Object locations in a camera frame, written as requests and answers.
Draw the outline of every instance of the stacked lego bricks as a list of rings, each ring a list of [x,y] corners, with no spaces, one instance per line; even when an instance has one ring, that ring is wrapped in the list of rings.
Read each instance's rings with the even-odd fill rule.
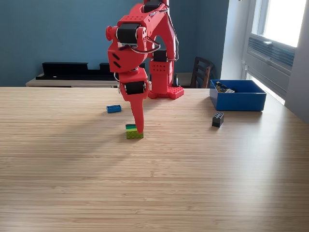
[[[142,139],[144,137],[144,132],[140,134],[137,131],[135,124],[126,125],[126,138],[127,139]]]

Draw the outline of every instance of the wooden chair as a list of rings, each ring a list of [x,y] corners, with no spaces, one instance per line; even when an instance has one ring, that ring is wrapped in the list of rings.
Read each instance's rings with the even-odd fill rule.
[[[213,67],[212,62],[201,57],[196,57],[190,88],[209,88]]]

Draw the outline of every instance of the wall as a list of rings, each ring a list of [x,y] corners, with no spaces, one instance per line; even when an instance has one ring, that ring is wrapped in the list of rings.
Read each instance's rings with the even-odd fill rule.
[[[210,60],[221,76],[229,0],[202,0],[197,14],[200,22],[197,34],[197,55]]]
[[[107,62],[105,29],[142,0],[0,0],[0,86],[25,86],[43,62]],[[176,72],[191,72],[201,0],[172,0],[180,41]]]
[[[249,0],[229,1],[221,79],[241,79],[249,9]]]
[[[309,1],[307,1],[285,106],[309,123]]]

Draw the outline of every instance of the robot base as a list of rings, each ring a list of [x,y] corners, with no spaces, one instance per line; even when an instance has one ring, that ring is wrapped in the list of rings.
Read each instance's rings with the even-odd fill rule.
[[[149,91],[148,97],[151,98],[151,99],[171,98],[171,99],[174,100],[174,99],[181,97],[183,94],[184,94],[184,88],[182,88],[182,87],[169,87],[167,94],[158,94],[158,93],[153,93],[152,91]]]

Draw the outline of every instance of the robotic arm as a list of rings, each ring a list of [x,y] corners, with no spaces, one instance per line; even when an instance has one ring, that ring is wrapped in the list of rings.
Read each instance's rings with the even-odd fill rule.
[[[155,41],[158,35],[167,50],[159,50],[160,44]],[[124,100],[131,103],[137,130],[142,133],[143,99],[176,99],[184,94],[177,82],[172,83],[177,36],[169,15],[169,0],[144,0],[144,4],[137,4],[117,27],[106,28],[106,38],[112,40],[108,50],[110,70],[119,81]],[[146,58],[152,59],[152,83],[139,67]]]

